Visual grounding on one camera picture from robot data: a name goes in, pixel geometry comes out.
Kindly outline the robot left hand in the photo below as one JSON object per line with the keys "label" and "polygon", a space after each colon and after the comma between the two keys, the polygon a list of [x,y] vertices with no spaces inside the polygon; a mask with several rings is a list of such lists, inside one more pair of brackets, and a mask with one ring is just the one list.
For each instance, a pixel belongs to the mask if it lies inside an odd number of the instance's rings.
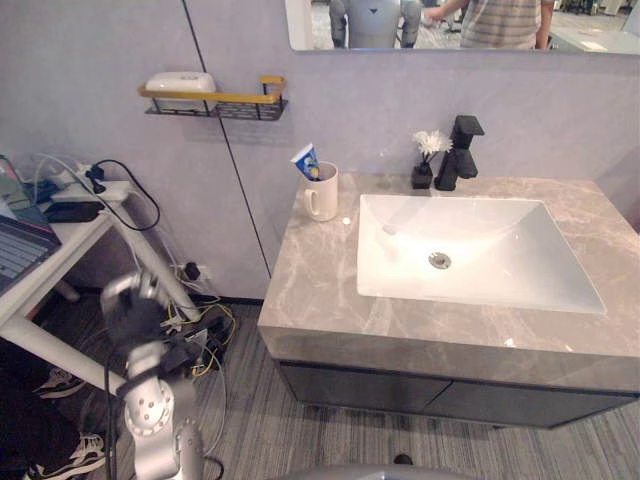
{"label": "robot left hand", "polygon": [[158,340],[168,302],[167,291],[148,270],[130,272],[108,283],[101,292],[100,305],[116,350],[128,354]]}

